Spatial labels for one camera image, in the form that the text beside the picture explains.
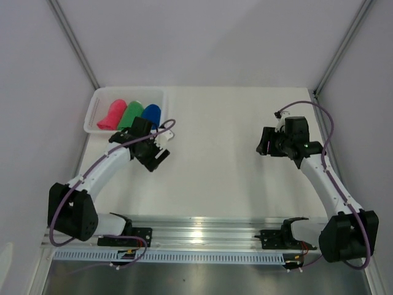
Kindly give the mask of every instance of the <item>white tabletop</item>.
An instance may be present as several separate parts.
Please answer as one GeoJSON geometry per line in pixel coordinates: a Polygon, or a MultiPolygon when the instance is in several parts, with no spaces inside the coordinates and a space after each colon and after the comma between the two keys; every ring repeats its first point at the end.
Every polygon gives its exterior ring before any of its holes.
{"type": "MultiPolygon", "coordinates": [[[[153,173],[137,160],[106,184],[97,212],[223,218],[325,217],[319,197],[288,158],[262,157],[255,149],[273,113],[298,100],[305,88],[166,87],[169,118],[177,121],[170,156],[153,173]]],[[[298,104],[310,139],[321,141],[313,108],[298,104]]],[[[91,135],[85,171],[106,147],[108,135],[91,135]]]]}

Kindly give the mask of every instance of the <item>white bin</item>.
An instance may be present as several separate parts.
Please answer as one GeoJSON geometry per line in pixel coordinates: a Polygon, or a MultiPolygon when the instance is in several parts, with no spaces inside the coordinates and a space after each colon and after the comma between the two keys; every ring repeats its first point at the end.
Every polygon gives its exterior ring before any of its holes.
{"type": "Polygon", "coordinates": [[[160,124],[167,120],[168,98],[164,90],[155,87],[103,87],[97,89],[91,98],[85,117],[84,130],[87,133],[115,133],[116,130],[99,129],[97,122],[105,118],[111,103],[119,99],[124,100],[127,104],[137,100],[144,108],[149,104],[156,104],[161,109],[160,124]]]}

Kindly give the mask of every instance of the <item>gray floor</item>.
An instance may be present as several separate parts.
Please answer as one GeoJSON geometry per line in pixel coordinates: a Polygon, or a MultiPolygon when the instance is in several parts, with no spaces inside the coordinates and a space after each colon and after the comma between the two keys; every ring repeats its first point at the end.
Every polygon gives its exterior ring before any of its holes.
{"type": "Polygon", "coordinates": [[[43,294],[371,294],[364,272],[324,261],[303,273],[266,265],[137,263],[125,270],[99,266],[67,275],[89,264],[54,261],[43,294]]]}

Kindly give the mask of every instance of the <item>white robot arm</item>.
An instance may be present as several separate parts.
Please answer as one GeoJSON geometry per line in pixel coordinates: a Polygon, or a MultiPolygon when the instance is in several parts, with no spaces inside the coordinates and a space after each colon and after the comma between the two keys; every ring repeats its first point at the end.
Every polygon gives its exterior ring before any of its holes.
{"type": "Polygon", "coordinates": [[[94,201],[103,186],[116,171],[137,158],[149,171],[154,171],[169,156],[165,144],[174,134],[161,128],[152,139],[127,146],[126,143],[152,137],[152,123],[135,118],[133,125],[109,139],[104,155],[88,172],[76,176],[67,184],[56,183],[49,192],[48,225],[72,238],[86,241],[93,235],[130,235],[131,221],[118,214],[97,213],[94,201]]]}
{"type": "Polygon", "coordinates": [[[322,145],[309,141],[308,123],[304,117],[291,117],[288,112],[276,113],[276,117],[279,123],[275,128],[263,128],[257,152],[293,160],[315,188],[329,219],[322,227],[307,218],[285,220],[281,227],[285,231],[282,235],[287,239],[285,242],[296,245],[299,241],[306,241],[310,245],[319,245],[328,262],[363,258],[367,252],[363,227],[372,255],[379,222],[375,212],[363,210],[333,171],[322,145]]]}

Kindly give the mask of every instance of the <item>green object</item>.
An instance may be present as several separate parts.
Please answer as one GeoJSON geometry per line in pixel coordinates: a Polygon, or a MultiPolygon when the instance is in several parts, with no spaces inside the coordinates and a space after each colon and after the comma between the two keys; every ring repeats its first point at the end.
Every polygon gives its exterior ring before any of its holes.
{"type": "Polygon", "coordinates": [[[124,111],[123,117],[117,126],[117,130],[131,127],[135,117],[141,117],[143,113],[143,105],[138,101],[132,101],[124,111]]]}

